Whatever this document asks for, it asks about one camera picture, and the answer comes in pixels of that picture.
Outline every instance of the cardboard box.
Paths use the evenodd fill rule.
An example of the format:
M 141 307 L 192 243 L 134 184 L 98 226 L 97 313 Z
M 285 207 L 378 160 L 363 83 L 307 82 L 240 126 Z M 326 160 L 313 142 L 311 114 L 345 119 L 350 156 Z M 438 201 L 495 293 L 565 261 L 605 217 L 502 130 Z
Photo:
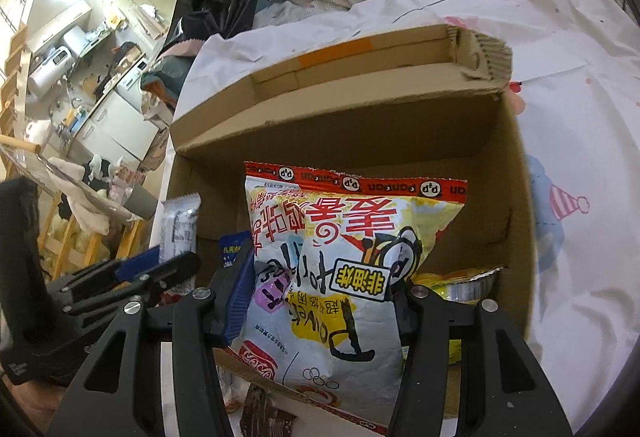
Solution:
M 504 43 L 447 25 L 360 38 L 283 61 L 174 123 L 178 155 L 168 197 L 202 196 L 199 247 L 210 261 L 221 236 L 249 228 L 245 160 L 370 177 L 466 179 L 466 205 L 420 271 L 505 266 L 494 295 L 524 333 L 533 224 L 520 135 L 502 93 L 510 75 Z M 216 359 L 312 403 L 225 351 Z

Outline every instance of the snack bag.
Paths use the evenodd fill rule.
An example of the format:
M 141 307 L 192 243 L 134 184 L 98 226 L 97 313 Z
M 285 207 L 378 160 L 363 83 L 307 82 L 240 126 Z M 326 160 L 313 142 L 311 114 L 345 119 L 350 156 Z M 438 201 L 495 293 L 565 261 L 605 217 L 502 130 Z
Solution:
M 329 410 L 387 425 L 402 374 L 392 294 L 462 208 L 466 182 L 245 170 L 256 288 L 232 347 Z
M 475 305 L 486 298 L 494 286 L 502 266 L 487 269 L 462 269 L 448 274 L 420 273 L 414 285 L 424 285 L 451 302 Z

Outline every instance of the kitchen counter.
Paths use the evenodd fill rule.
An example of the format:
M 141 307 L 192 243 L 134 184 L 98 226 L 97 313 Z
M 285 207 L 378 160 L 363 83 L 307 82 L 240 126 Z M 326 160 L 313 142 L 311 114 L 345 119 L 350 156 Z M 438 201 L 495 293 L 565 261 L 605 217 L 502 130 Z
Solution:
M 121 63 L 126 68 L 114 75 L 84 119 L 82 126 L 67 144 L 65 156 L 76 163 L 86 163 L 94 154 L 116 163 L 124 159 L 137 168 L 145 158 L 158 127 L 145 121 L 143 115 L 118 92 L 117 85 L 127 71 L 142 57 L 126 56 Z

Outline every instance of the white wrapper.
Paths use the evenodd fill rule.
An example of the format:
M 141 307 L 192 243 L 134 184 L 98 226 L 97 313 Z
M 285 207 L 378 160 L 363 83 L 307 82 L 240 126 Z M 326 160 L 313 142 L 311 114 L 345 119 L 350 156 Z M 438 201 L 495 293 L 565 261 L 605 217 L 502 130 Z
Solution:
M 402 375 L 392 288 L 463 206 L 459 195 L 431 198 L 433 190 L 466 183 L 263 163 L 246 170 L 256 288 L 232 349 L 264 377 L 382 431 Z M 359 192 L 370 186 L 396 195 Z
M 160 263 L 189 251 L 195 253 L 196 226 L 200 204 L 201 200 L 198 194 L 172 198 L 164 203 Z M 192 276 L 166 292 L 184 296 L 195 289 L 195 281 L 196 277 Z

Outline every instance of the white cabinet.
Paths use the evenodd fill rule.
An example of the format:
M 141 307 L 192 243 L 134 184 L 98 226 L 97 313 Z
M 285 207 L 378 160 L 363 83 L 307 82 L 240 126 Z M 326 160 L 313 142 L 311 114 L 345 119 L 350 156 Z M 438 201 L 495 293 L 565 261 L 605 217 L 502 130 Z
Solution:
M 92 115 L 98 129 L 105 132 L 135 157 L 142 160 L 158 134 L 158 127 L 145 121 L 115 90 L 112 90 Z
M 132 165 L 136 167 L 140 163 L 138 159 L 135 159 L 127 150 L 109 137 L 105 131 L 98 128 L 90 119 L 82 125 L 82 129 L 76 135 L 75 142 L 80 143 L 92 154 L 99 155 L 113 164 L 115 164 L 120 157 L 124 157 L 127 163 L 132 163 Z
M 115 89 L 100 100 L 73 144 L 81 144 L 93 155 L 116 163 L 120 157 L 130 168 L 137 168 L 151 147 L 158 127 L 119 96 Z

